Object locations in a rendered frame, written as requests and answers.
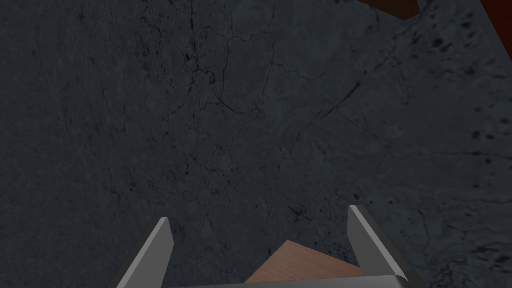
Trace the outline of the dark brown flat object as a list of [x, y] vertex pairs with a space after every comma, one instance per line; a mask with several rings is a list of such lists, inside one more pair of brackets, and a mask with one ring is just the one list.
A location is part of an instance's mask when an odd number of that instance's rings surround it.
[[357, 0], [397, 19], [406, 21], [420, 15], [418, 0]]

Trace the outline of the light brown wooden block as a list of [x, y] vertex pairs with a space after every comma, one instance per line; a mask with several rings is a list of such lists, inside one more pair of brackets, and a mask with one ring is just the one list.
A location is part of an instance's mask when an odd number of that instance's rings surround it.
[[292, 241], [286, 241], [246, 283], [355, 278], [360, 267]]

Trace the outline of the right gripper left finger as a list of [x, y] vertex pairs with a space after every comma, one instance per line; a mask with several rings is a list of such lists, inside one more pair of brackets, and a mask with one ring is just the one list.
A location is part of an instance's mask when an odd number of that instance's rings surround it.
[[174, 239], [167, 217], [153, 221], [107, 288], [162, 288]]

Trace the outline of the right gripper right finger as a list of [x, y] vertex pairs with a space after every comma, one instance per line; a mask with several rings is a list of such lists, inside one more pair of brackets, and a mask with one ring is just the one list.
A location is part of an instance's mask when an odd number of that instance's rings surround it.
[[418, 283], [418, 274], [362, 205], [348, 208], [347, 236], [366, 277], [398, 276]]

